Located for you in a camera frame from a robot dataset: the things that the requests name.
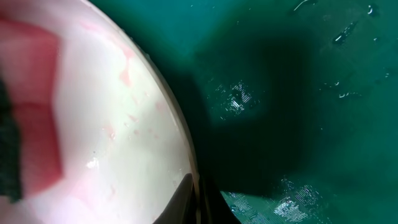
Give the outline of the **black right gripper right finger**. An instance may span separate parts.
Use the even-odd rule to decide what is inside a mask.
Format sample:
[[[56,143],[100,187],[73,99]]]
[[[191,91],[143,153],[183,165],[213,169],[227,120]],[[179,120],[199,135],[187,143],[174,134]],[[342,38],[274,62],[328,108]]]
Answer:
[[[205,175],[199,179],[201,223],[240,224],[213,180]]]

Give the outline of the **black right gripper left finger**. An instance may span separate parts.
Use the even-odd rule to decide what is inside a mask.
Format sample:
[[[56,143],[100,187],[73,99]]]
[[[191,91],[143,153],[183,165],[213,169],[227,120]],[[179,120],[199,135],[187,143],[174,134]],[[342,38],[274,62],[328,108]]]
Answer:
[[[193,177],[186,174],[164,211],[153,224],[196,224]]]

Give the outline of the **white pink plate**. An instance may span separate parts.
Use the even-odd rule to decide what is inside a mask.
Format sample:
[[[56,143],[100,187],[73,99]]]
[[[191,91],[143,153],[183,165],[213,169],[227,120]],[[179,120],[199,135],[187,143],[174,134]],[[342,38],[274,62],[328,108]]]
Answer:
[[[59,39],[53,88],[62,177],[12,203],[2,223],[153,223],[186,174],[192,140],[156,66],[89,1],[1,2],[1,19],[25,22]]]

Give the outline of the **orange sponge with green scourer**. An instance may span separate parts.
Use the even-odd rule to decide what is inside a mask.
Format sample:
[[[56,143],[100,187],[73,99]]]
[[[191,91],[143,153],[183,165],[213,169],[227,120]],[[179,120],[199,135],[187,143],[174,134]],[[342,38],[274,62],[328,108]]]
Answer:
[[[1,195],[33,197],[62,177],[53,117],[58,37],[1,19]]]

